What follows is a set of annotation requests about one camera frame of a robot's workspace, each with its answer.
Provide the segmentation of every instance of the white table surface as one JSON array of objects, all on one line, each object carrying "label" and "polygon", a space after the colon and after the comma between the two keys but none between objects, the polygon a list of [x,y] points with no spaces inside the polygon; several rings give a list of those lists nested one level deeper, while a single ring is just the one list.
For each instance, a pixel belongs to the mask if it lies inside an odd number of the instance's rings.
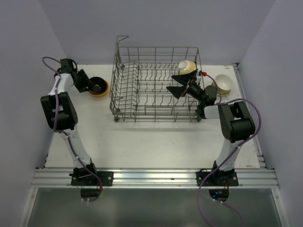
[{"label": "white table surface", "polygon": [[[112,65],[79,65],[89,77],[111,81]],[[240,90],[232,66],[203,66],[215,77],[226,74],[234,88],[223,101],[239,98]],[[205,78],[205,86],[211,80]],[[78,114],[82,143],[96,167],[108,168],[211,168],[223,144],[220,121],[201,122],[114,122],[109,110],[109,92],[95,98],[69,93]],[[58,134],[54,134],[45,167],[73,167],[71,156]],[[253,141],[243,145],[236,168],[260,168]]]}]

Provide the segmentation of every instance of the purple-gray wall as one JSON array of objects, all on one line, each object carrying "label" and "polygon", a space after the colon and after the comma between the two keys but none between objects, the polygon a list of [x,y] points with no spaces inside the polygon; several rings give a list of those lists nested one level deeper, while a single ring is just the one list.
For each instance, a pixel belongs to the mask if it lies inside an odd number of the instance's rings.
[{"label": "purple-gray wall", "polygon": [[112,63],[124,44],[198,46],[204,64],[239,62],[274,0],[40,0],[68,57]]},{"label": "purple-gray wall", "polygon": [[65,54],[37,0],[3,1],[0,31],[0,225],[16,227],[52,135],[40,96],[53,73],[41,58]]},{"label": "purple-gray wall", "polygon": [[243,86],[260,109],[267,166],[276,169],[294,227],[302,226],[303,1],[277,0],[240,63]]}]

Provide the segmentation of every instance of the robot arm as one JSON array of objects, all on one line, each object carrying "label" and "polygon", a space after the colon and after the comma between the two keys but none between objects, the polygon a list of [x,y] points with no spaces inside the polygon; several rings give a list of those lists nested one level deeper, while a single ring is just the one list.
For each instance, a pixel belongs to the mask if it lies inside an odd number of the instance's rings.
[{"label": "robot arm", "polygon": [[72,86],[75,86],[79,92],[93,91],[98,93],[101,88],[90,81],[84,70],[77,71],[77,69],[74,68],[73,60],[62,59],[60,60],[60,64],[61,67],[58,71],[60,72],[61,78],[55,74],[53,89],[47,96],[41,97],[40,101],[47,123],[49,127],[53,129],[56,109],[55,90],[57,89],[59,112],[56,131],[63,138],[73,159],[74,171],[73,174],[71,174],[73,179],[72,185],[96,185],[96,179],[87,172],[87,169],[96,175],[97,171],[79,137],[77,131],[78,117],[68,92]]},{"label": "robot arm", "polygon": [[196,114],[197,120],[201,119],[220,119],[224,142],[219,157],[214,161],[213,170],[218,166],[220,168],[213,175],[215,185],[225,186],[233,179],[237,179],[234,171],[235,161],[240,151],[238,146],[241,142],[248,139],[255,132],[254,121],[244,102],[234,104],[214,105],[217,97],[217,88],[207,86],[204,90],[196,83],[197,70],[186,75],[172,76],[174,80],[181,83],[182,87],[167,87],[175,98],[184,97],[187,93],[199,101]]}]

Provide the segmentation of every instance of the wire dish rack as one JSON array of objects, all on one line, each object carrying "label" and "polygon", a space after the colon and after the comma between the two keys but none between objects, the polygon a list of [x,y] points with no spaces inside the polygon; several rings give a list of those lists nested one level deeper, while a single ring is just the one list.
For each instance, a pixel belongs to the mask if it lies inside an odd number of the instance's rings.
[{"label": "wire dish rack", "polygon": [[176,99],[166,86],[181,86],[177,75],[182,60],[199,62],[197,47],[120,46],[117,37],[110,89],[110,110],[117,121],[192,122],[198,102],[191,96]]}]

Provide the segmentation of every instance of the cable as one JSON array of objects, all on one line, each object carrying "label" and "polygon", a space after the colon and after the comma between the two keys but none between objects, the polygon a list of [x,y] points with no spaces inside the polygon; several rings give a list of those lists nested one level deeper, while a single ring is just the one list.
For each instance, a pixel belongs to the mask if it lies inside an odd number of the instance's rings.
[{"label": "cable", "polygon": [[[226,102],[226,103],[221,103],[220,105],[223,105],[223,104],[229,104],[229,103],[233,103],[233,102],[236,102],[236,101],[245,101],[245,102],[248,102],[249,104],[251,104],[254,109],[256,110],[257,114],[258,114],[258,119],[259,119],[259,124],[258,124],[258,128],[257,130],[255,131],[254,134],[252,134],[252,136],[250,136],[248,139],[242,141],[241,143],[238,144],[238,146],[235,147],[235,149],[231,152],[231,154],[216,168],[214,169],[213,171],[211,171],[204,179],[203,181],[201,182],[200,186],[199,186],[199,189],[198,189],[198,195],[197,195],[197,205],[198,205],[198,209],[199,209],[199,212],[201,214],[201,216],[203,217],[203,219],[205,220],[205,222],[210,225],[211,227],[215,227],[205,216],[205,214],[203,213],[202,209],[201,209],[201,206],[200,206],[200,203],[199,203],[199,198],[200,198],[200,194],[201,194],[201,188],[203,186],[203,184],[205,183],[205,181],[211,176],[213,175],[221,166],[224,165],[224,163],[231,157],[233,156],[233,154],[237,151],[238,148],[240,148],[244,143],[246,143],[247,141],[251,140],[252,138],[254,138],[260,131],[261,129],[261,125],[262,125],[262,119],[261,119],[261,114],[260,114],[260,111],[259,109],[249,100],[245,99],[245,98],[237,98],[237,99],[234,99],[234,100],[231,100],[229,102]],[[232,205],[224,202],[223,205],[233,209],[240,217],[241,219],[241,227],[244,226],[244,222],[243,222],[243,217],[242,215],[240,214],[240,212],[235,208],[233,207]]]},{"label": "cable", "polygon": [[217,90],[218,90],[218,92],[219,92],[220,101],[219,101],[218,103],[216,103],[215,105],[219,105],[219,104],[221,103],[221,101],[222,101],[221,90],[219,89],[219,87],[218,87],[216,81],[214,80],[214,78],[212,78],[212,77],[209,76],[208,74],[206,74],[206,76],[209,77],[209,78],[214,82],[214,84],[216,85],[216,88],[217,88]]},{"label": "cable", "polygon": [[54,123],[53,123],[53,131],[54,131],[54,132],[58,132],[58,133],[63,133],[64,135],[66,135],[67,140],[68,140],[68,143],[69,143],[69,145],[70,145],[70,147],[71,147],[71,151],[72,151],[72,153],[74,154],[74,156],[77,158],[77,160],[80,162],[80,164],[83,166],[83,168],[84,168],[87,172],[89,172],[92,176],[94,176],[95,178],[97,178],[97,180],[98,180],[98,182],[99,182],[99,184],[100,184],[100,191],[99,191],[99,193],[98,193],[98,196],[95,197],[94,199],[91,199],[91,200],[90,200],[90,199],[87,199],[87,200],[86,200],[87,202],[96,201],[96,200],[100,197],[100,195],[101,195],[101,193],[102,193],[102,181],[101,181],[101,179],[100,179],[96,174],[94,174],[92,171],[90,171],[90,170],[86,167],[86,165],[82,162],[82,160],[79,158],[79,156],[77,155],[77,153],[76,153],[75,150],[74,150],[74,147],[72,146],[72,143],[71,143],[71,139],[70,139],[69,134],[66,133],[66,132],[64,132],[64,131],[62,131],[62,130],[57,130],[58,113],[59,113],[58,86],[59,86],[59,83],[60,83],[60,81],[61,81],[61,74],[60,74],[59,71],[53,69],[53,68],[50,67],[48,64],[46,64],[45,59],[51,59],[51,60],[53,60],[53,61],[56,61],[57,63],[60,63],[60,62],[59,62],[58,60],[54,59],[54,58],[51,58],[51,57],[43,57],[43,58],[42,58],[43,64],[44,64],[46,67],[48,67],[50,70],[54,71],[54,72],[59,76],[58,81],[57,81],[57,83],[56,83],[56,85],[55,85],[56,109],[55,109],[55,120],[54,120]]}]

